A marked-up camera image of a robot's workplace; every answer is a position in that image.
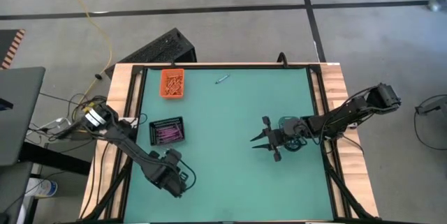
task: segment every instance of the cable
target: cable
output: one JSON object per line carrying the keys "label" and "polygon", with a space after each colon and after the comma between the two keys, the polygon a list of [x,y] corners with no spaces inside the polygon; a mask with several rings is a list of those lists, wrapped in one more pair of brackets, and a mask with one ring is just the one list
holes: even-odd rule
{"label": "cable", "polygon": [[[331,142],[331,141],[337,141],[337,138],[338,138],[338,136],[337,136],[337,137],[333,137],[333,138],[326,137],[326,140],[327,140],[328,142]],[[335,148],[332,148],[330,151],[326,152],[326,154],[331,154],[334,150],[335,150]]]}
{"label": "cable", "polygon": [[30,140],[29,138],[27,138],[27,137],[25,137],[25,139],[26,140],[28,140],[29,142],[31,142],[31,143],[33,143],[33,144],[35,144],[35,145],[40,145],[40,144],[42,144],[42,138],[40,137],[40,141],[39,141],[39,143],[36,143],[36,142],[34,142],[34,141],[32,141],[32,140]]}
{"label": "cable", "polygon": [[82,94],[82,93],[78,93],[78,94],[73,95],[73,96],[70,98],[70,101],[68,102],[67,117],[66,117],[67,119],[70,118],[70,105],[71,105],[71,103],[74,103],[74,102],[73,102],[73,99],[74,99],[76,96],[79,96],[79,95],[82,95],[82,99],[86,98],[87,100],[89,100],[88,97],[87,97],[85,94]]}
{"label": "cable", "polygon": [[[82,9],[84,10],[85,15],[87,16],[87,20],[90,22],[91,25],[95,26],[98,29],[99,33],[104,37],[104,40],[106,41],[108,48],[109,48],[109,59],[108,59],[107,64],[105,65],[104,69],[99,73],[99,75],[101,75],[102,73],[104,73],[105,70],[107,70],[107,68],[110,65],[110,62],[112,61],[112,56],[113,56],[112,43],[110,43],[110,39],[109,39],[108,35],[104,32],[104,30],[102,30],[90,17],[89,10],[87,9],[84,2],[82,0],[78,0],[78,3],[81,5]],[[91,82],[91,84],[89,85],[89,88],[84,92],[85,95],[87,95],[90,92],[91,88],[95,85],[97,80],[98,79],[95,78],[95,80],[93,80],[93,82]]]}
{"label": "cable", "polygon": [[309,126],[308,126],[307,124],[303,124],[303,125],[306,127],[307,132],[310,134],[310,137],[312,138],[312,141],[314,142],[314,144],[319,145],[320,142],[317,142],[317,141],[315,140],[314,134],[313,134],[312,131],[310,130]]}
{"label": "cable", "polygon": [[78,112],[79,109],[84,109],[86,106],[88,106],[90,103],[95,103],[95,102],[106,102],[107,98],[105,96],[94,96],[92,99],[88,99],[85,102],[80,103],[78,106],[75,107],[75,109],[72,111],[71,114],[71,121],[76,121],[76,114]]}
{"label": "cable", "polygon": [[[424,103],[426,103],[427,101],[429,101],[429,100],[431,100],[433,98],[438,98],[438,97],[441,97],[441,96],[447,96],[447,94],[439,94],[439,95],[431,96],[431,97],[425,99],[424,101],[422,101],[422,103],[418,107],[421,107]],[[445,150],[447,150],[447,148],[432,147],[432,146],[430,146],[428,144],[425,144],[421,140],[421,138],[419,137],[418,129],[416,128],[416,116],[417,116],[417,114],[418,114],[417,112],[414,112],[413,126],[414,126],[414,133],[416,134],[416,137],[418,138],[419,142],[422,143],[423,145],[425,145],[426,147],[428,147],[430,149],[433,149],[433,150],[437,150],[437,151],[445,151]]]}
{"label": "cable", "polygon": [[372,89],[374,89],[374,88],[376,88],[376,87],[378,87],[378,86],[376,85],[376,86],[373,86],[373,87],[370,87],[370,88],[363,89],[363,90],[361,90],[361,91],[355,93],[354,95],[350,96],[348,99],[346,99],[346,100],[342,103],[342,105],[340,105],[340,106],[338,107],[338,109],[336,109],[337,111],[336,111],[331,117],[328,117],[328,118],[324,121],[323,126],[321,127],[321,133],[320,133],[320,138],[318,139],[318,140],[319,140],[318,144],[321,144],[322,141],[323,141],[323,134],[324,134],[324,130],[325,130],[325,127],[326,127],[326,124],[328,123],[328,121],[329,121],[330,119],[332,119],[333,117],[337,116],[337,114],[342,110],[342,108],[345,106],[345,104],[347,104],[349,101],[351,101],[353,98],[355,98],[356,96],[358,96],[358,95],[361,94],[361,93],[365,93],[365,94],[363,94],[362,96],[366,95],[366,93],[367,93],[368,91],[371,91]]}
{"label": "cable", "polygon": [[28,127],[28,130],[32,131],[33,133],[37,133],[39,135],[44,135],[46,137],[50,137],[50,136],[48,136],[48,132],[47,132],[46,128],[44,128],[44,130],[41,130],[41,129],[32,129],[32,128]]}
{"label": "cable", "polygon": [[343,138],[344,138],[345,140],[348,140],[348,142],[350,142],[350,143],[356,145],[356,146],[362,151],[362,154],[365,155],[365,152],[363,151],[363,148],[362,148],[357,142],[355,142],[354,140],[350,139],[349,137],[347,137],[347,136],[345,136],[345,135],[343,135]]}
{"label": "cable", "polygon": [[145,116],[145,120],[143,122],[140,122],[140,120],[138,120],[138,125],[142,125],[144,123],[146,123],[147,121],[147,115],[145,113],[140,113],[140,115],[136,116],[132,121],[131,124],[133,124],[133,122],[137,121],[137,119],[140,119],[141,115]]}
{"label": "cable", "polygon": [[43,96],[47,96],[48,98],[54,98],[54,99],[57,99],[57,100],[61,100],[61,101],[69,102],[69,103],[74,103],[74,102],[71,102],[70,100],[67,100],[65,98],[58,98],[56,96],[51,96],[51,95],[48,95],[48,94],[44,94],[42,92],[39,92],[39,94],[43,95]]}
{"label": "cable", "polygon": [[50,178],[51,176],[54,176],[54,175],[57,175],[57,174],[61,174],[61,173],[64,173],[64,172],[66,172],[66,171],[61,171],[61,172],[55,172],[55,173],[52,173],[52,174],[50,174],[50,175],[48,175],[48,176],[46,176],[45,178],[43,178],[42,180],[41,180],[41,182],[39,182],[37,185],[35,185],[33,188],[31,188],[31,189],[29,189],[28,191],[26,191],[25,193],[23,193],[21,196],[19,196],[17,199],[15,199],[14,201],[13,201],[13,203],[11,203],[11,204],[9,204],[9,206],[8,207],[6,207],[5,208],[5,210],[3,210],[3,211],[0,211],[1,213],[5,213],[5,212],[7,212],[18,200],[20,200],[22,197],[24,197],[27,193],[29,193],[29,192],[31,192],[33,189],[35,189],[36,187],[38,187],[38,186],[40,186],[46,179],[48,179],[48,178]]}
{"label": "cable", "polygon": [[88,141],[87,143],[78,145],[77,147],[73,147],[73,148],[68,149],[68,150],[65,150],[65,151],[61,151],[61,152],[59,152],[59,153],[60,153],[60,154],[63,154],[63,153],[66,153],[66,152],[68,152],[68,151],[76,150],[76,149],[78,149],[78,148],[81,148],[81,147],[83,147],[83,146],[86,146],[86,145],[92,143],[93,141],[95,141],[95,140],[90,140],[90,141]]}
{"label": "cable", "polygon": [[188,186],[184,191],[186,192],[186,191],[188,191],[189,189],[191,189],[195,184],[196,184],[196,179],[197,179],[197,176],[196,176],[196,173],[194,172],[194,170],[192,170],[187,164],[185,164],[185,162],[183,162],[182,160],[179,160],[186,168],[188,168],[188,170],[190,170],[191,171],[191,173],[193,174],[193,176],[194,176],[194,181],[193,181],[193,183],[190,185],[190,186]]}
{"label": "cable", "polygon": [[90,194],[89,194],[89,199],[87,200],[87,203],[84,207],[84,210],[82,210],[82,213],[80,215],[80,218],[82,218],[85,214],[85,211],[87,210],[87,207],[90,204],[90,200],[91,200],[91,195],[93,194],[93,188],[95,185],[95,158],[96,158],[96,148],[95,148],[95,152],[93,153],[93,162],[92,162],[92,166],[93,166],[93,175],[91,176],[91,188],[90,188]]}
{"label": "cable", "polygon": [[141,117],[141,115],[144,115],[146,118],[143,122],[138,122],[138,125],[142,125],[142,124],[146,123],[146,121],[147,121],[147,115],[145,113],[140,113],[140,117]]}
{"label": "cable", "polygon": [[104,156],[107,151],[107,148],[109,147],[110,142],[107,142],[104,151],[103,156],[101,157],[101,166],[99,167],[99,185],[98,185],[98,195],[96,196],[96,204],[99,202],[99,192],[101,191],[101,180],[103,177],[103,165],[104,165]]}

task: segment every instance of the wooden edge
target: wooden edge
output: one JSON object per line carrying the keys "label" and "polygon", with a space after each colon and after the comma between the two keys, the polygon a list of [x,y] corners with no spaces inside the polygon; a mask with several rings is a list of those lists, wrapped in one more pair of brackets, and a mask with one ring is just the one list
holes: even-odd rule
{"label": "wooden edge", "polygon": [[[329,109],[333,110],[339,107],[349,97],[342,68],[340,65],[322,65],[321,71],[326,96],[328,97]],[[345,136],[360,144],[357,130],[348,129],[345,132]],[[344,139],[338,140],[337,148],[346,186],[367,212],[373,216],[378,216],[379,213],[361,150]]]}
{"label": "wooden edge", "polygon": [[[328,103],[330,109],[334,109],[337,106],[341,105],[347,98],[348,94],[346,91],[346,85],[344,83],[344,78],[342,74],[341,67],[339,63],[288,63],[289,65],[316,65],[319,64],[321,66],[323,81],[325,84],[325,92],[328,97]],[[108,94],[107,104],[112,107],[115,111],[118,112],[120,117],[124,116],[124,108],[126,105],[127,92],[129,90],[129,85],[131,81],[131,72],[132,67],[134,65],[138,66],[170,66],[170,64],[165,63],[156,63],[156,64],[116,64],[114,75],[112,77],[112,82],[110,85],[110,90]],[[282,65],[282,63],[180,63],[176,64],[176,66],[232,66],[232,65]],[[316,76],[312,74],[312,82],[314,84],[316,102],[318,105],[318,112],[322,113],[322,102],[320,93],[318,90],[318,84],[316,83]],[[138,99],[138,87],[140,86],[140,77],[137,76],[135,80],[135,89],[132,98],[131,105],[131,115],[136,113],[136,101]],[[346,132],[346,136],[351,138],[360,144],[360,140],[358,139],[358,134],[356,130],[348,130]],[[96,194],[98,190],[98,171],[101,166],[101,156],[104,151],[106,143],[104,141],[98,141],[96,144],[96,160],[95,160],[95,186],[93,190],[93,195],[91,197],[91,203],[87,207],[86,214],[87,215],[96,204],[92,204],[92,202],[96,203]],[[340,161],[342,163],[342,169],[344,173],[344,178],[346,185],[351,190],[353,195],[358,199],[359,203],[372,215],[377,216],[376,204],[374,201],[374,196],[372,194],[371,184],[369,182],[369,177],[366,170],[365,160],[361,154],[361,151],[356,149],[356,147],[350,145],[348,142],[339,141],[338,144]],[[107,153],[104,158],[104,166],[103,166],[103,179],[101,180],[101,192],[100,197],[104,194],[108,187],[110,186],[110,180],[112,176],[112,169],[116,156],[116,146],[110,145],[108,147]],[[121,167],[124,163],[125,157],[122,159]],[[84,209],[91,188],[91,179],[92,179],[93,170],[90,169],[89,179],[87,181],[86,190],[84,199],[82,201],[81,211]],[[342,200],[339,194],[339,190],[336,185],[332,182],[332,187],[334,188],[335,202],[337,205],[337,211],[339,216],[344,216],[343,208],[342,208]],[[122,184],[115,193],[114,204],[112,208],[112,218],[116,218],[118,215],[119,203],[121,200],[121,190]]]}

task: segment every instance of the pen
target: pen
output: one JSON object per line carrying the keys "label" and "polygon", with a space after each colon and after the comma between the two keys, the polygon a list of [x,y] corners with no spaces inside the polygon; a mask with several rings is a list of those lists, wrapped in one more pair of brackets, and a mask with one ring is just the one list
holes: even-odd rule
{"label": "pen", "polygon": [[230,74],[224,75],[221,79],[216,81],[216,84],[220,84],[222,81],[224,81],[225,79],[227,79],[230,76]]}

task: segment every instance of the orange bin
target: orange bin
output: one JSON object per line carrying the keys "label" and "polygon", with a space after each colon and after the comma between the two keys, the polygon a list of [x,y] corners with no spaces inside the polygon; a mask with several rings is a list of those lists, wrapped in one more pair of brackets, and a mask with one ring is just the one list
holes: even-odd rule
{"label": "orange bin", "polygon": [[160,96],[165,99],[183,98],[184,69],[161,70]]}

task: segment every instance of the green table surface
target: green table surface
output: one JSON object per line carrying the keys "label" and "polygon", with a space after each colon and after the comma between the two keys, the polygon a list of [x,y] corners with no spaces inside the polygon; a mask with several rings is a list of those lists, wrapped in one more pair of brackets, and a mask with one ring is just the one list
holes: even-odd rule
{"label": "green table surface", "polygon": [[[220,84],[224,75],[230,77]],[[163,153],[175,148],[197,174],[196,185],[181,198],[159,190],[132,167],[125,223],[205,221],[332,220],[321,151],[311,140],[298,152],[252,149],[269,116],[276,128],[280,117],[314,114],[305,69],[185,70],[184,97],[159,95],[160,70],[148,70],[141,112],[146,123],[137,144]],[[186,139],[151,147],[149,122],[182,116]],[[184,166],[182,171],[193,176]]]}

